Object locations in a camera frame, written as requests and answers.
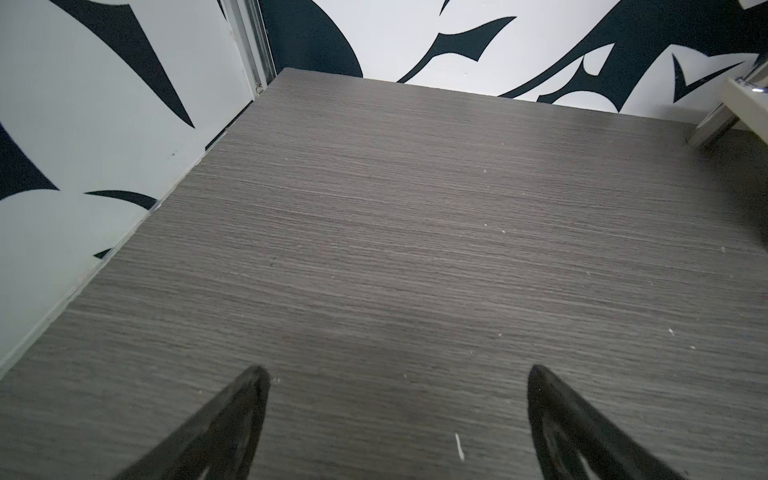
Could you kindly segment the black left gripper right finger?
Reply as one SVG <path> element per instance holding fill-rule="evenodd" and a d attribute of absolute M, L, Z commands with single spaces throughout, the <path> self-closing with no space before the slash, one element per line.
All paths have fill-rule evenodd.
<path fill-rule="evenodd" d="M 550 369 L 531 368 L 528 419 L 546 479 L 680 479 Z"/>

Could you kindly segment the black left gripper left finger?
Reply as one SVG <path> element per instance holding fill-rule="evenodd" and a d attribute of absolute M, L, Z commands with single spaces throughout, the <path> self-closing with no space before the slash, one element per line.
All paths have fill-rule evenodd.
<path fill-rule="evenodd" d="M 117 479 L 246 479 L 263 428 L 270 376 L 246 368 Z"/>

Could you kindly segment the white two-tier shelf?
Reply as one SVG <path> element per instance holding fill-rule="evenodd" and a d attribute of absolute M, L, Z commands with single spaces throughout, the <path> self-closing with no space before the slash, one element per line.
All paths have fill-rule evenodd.
<path fill-rule="evenodd" d="M 760 59 L 745 77 L 728 79 L 719 99 L 689 136 L 690 147 L 709 147 L 739 122 L 767 143 L 767 58 Z"/>

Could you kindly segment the aluminium frame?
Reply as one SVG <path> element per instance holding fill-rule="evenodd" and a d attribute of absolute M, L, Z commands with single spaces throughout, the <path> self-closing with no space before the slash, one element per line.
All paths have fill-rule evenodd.
<path fill-rule="evenodd" d="M 233 32 L 254 97 L 260 96 L 277 76 L 261 6 L 258 0 L 220 2 Z"/>

